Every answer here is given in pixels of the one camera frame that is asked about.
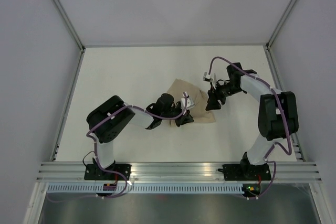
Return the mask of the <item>beige cloth napkin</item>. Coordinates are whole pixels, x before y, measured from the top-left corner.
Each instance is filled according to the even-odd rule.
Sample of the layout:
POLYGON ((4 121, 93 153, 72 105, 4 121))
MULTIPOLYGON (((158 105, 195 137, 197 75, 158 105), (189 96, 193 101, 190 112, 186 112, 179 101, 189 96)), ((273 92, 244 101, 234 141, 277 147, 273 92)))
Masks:
POLYGON ((175 79, 172 85, 166 91, 166 93, 170 94, 174 98, 175 103, 181 98, 184 98, 183 92, 186 92, 194 101, 195 107, 190 110, 190 114, 194 119, 194 123, 216 122, 213 112, 205 110, 207 106, 208 95, 198 86, 181 79, 175 79))

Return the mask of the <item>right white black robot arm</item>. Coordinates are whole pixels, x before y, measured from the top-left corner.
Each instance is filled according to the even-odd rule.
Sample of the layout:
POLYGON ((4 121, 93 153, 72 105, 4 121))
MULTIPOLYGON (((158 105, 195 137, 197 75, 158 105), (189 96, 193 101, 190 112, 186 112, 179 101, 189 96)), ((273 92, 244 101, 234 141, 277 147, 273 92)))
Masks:
POLYGON ((276 146, 287 154, 292 153, 291 134, 298 131, 296 96, 291 91, 272 88, 252 69, 243 70, 239 62, 227 68, 229 79, 222 84, 214 75, 205 72, 203 80, 209 82, 206 110, 219 110, 227 97, 243 92, 259 103, 259 135, 253 146, 246 151, 239 164, 223 165, 219 169, 226 181, 252 181, 271 179, 268 157, 276 146))

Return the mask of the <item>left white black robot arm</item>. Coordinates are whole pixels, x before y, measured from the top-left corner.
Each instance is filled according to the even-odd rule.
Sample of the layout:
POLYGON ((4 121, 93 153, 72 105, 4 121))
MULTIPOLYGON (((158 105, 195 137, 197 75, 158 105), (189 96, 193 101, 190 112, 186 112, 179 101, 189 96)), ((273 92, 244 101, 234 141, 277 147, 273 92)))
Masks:
POLYGON ((193 99, 183 92, 180 101, 175 102, 172 95, 162 94, 155 103, 145 109, 125 103, 119 96, 114 95, 86 118, 89 131, 86 137, 94 144, 94 166, 96 173, 104 180, 114 176, 116 171, 113 154, 113 142, 129 124, 146 130, 159 127, 162 121, 174 121, 180 127, 193 123, 190 110, 195 107, 193 99))

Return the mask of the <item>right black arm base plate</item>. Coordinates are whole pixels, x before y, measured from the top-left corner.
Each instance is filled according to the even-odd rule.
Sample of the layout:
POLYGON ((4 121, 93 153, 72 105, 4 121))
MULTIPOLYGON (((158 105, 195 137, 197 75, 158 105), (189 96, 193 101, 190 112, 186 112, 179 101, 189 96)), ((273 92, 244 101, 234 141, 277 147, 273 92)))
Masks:
POLYGON ((251 165, 243 168, 240 164, 227 164, 219 169, 225 181, 271 181, 271 172, 267 164, 251 165))

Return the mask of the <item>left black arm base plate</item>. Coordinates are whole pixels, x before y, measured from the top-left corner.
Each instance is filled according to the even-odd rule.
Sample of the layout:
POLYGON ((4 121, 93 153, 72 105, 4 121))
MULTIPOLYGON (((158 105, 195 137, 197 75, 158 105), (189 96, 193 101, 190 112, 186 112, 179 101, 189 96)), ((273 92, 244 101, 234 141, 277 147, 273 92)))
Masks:
POLYGON ((112 164, 107 169, 114 171, 114 173, 102 171, 96 163, 88 164, 86 166, 84 180, 124 180, 120 174, 129 180, 131 175, 130 164, 112 164))

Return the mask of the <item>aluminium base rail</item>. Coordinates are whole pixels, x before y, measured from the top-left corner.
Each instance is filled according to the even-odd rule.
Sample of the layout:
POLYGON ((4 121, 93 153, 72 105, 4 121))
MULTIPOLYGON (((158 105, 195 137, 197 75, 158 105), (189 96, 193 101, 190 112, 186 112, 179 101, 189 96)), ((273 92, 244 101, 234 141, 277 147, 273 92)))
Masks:
MULTIPOLYGON (((130 181, 139 183, 229 183, 218 170, 224 162, 144 163, 133 162, 130 181)), ((313 162, 278 162, 274 183, 321 183, 318 167, 313 162)), ((82 182, 85 167, 81 162, 43 162, 37 182, 82 182)))

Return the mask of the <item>right aluminium frame post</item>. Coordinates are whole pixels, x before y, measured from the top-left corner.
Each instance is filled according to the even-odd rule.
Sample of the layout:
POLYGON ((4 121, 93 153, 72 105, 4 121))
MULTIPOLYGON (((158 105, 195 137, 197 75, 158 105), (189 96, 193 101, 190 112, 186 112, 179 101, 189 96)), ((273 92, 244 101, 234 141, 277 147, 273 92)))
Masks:
POLYGON ((289 18, 291 12, 293 11, 294 7, 296 6, 299 0, 290 0, 287 4, 283 14, 281 15, 279 21, 277 22, 273 32, 271 33, 268 41, 266 42, 264 48, 266 50, 270 50, 271 46, 274 44, 275 40, 277 39, 281 29, 285 25, 287 19, 289 18))

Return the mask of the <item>aluminium frame post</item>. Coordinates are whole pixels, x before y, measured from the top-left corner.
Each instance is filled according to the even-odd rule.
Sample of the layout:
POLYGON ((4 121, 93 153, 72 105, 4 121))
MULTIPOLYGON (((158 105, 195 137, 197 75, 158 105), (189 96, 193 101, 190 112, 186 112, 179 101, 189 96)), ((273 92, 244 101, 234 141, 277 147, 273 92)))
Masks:
POLYGON ((73 39, 79 50, 83 52, 85 50, 85 46, 82 43, 78 33, 76 32, 66 10, 63 7, 63 4, 61 3, 60 0, 51 0, 51 2, 53 3, 53 5, 56 8, 56 11, 60 15, 62 22, 64 23, 66 29, 68 30, 68 33, 70 34, 71 38, 73 39))
POLYGON ((266 42, 264 48, 266 50, 270 50, 271 46, 274 44, 275 40, 277 39, 281 29, 285 25, 287 19, 289 18, 291 12, 293 11, 294 7, 296 6, 299 0, 290 0, 287 4, 283 14, 281 15, 279 21, 277 22, 273 32, 271 33, 268 41, 266 42))

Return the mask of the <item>left aluminium frame post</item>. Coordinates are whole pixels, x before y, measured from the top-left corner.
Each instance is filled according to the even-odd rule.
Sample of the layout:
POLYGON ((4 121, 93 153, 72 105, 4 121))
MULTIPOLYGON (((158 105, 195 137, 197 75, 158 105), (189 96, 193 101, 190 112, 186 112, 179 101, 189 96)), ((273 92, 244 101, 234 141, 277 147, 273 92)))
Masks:
POLYGON ((70 34, 71 38, 73 39, 79 50, 83 52, 85 50, 85 46, 82 43, 78 33, 76 32, 66 10, 63 7, 63 4, 61 3, 60 0, 51 0, 51 2, 53 3, 53 5, 56 8, 56 11, 60 15, 62 22, 64 23, 66 29, 68 30, 68 33, 70 34))

